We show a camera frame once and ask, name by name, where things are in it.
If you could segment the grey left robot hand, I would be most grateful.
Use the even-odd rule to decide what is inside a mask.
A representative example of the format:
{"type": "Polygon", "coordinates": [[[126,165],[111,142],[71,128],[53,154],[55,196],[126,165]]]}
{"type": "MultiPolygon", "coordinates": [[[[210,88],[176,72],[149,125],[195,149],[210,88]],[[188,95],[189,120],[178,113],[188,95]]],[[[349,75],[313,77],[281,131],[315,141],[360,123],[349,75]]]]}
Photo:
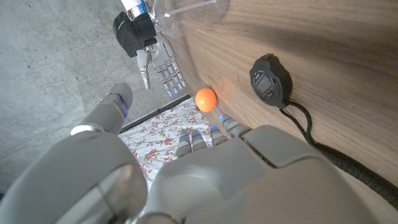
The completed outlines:
{"type": "Polygon", "coordinates": [[[181,136],[148,184],[118,138],[132,105],[110,89],[69,137],[47,149],[1,200],[2,223],[376,223],[328,159],[272,126],[221,117],[213,147],[181,136]]]}

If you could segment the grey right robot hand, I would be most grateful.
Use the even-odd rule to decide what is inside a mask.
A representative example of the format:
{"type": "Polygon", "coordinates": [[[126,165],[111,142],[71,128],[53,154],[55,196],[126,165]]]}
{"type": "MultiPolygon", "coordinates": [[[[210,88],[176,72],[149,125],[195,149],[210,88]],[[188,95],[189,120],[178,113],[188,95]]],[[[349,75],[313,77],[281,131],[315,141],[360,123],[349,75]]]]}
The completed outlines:
{"type": "Polygon", "coordinates": [[[175,58],[174,50],[166,37],[158,32],[156,43],[138,50],[137,64],[146,90],[150,88],[148,66],[151,63],[160,75],[162,84],[170,97],[186,87],[185,79],[175,58]]]}

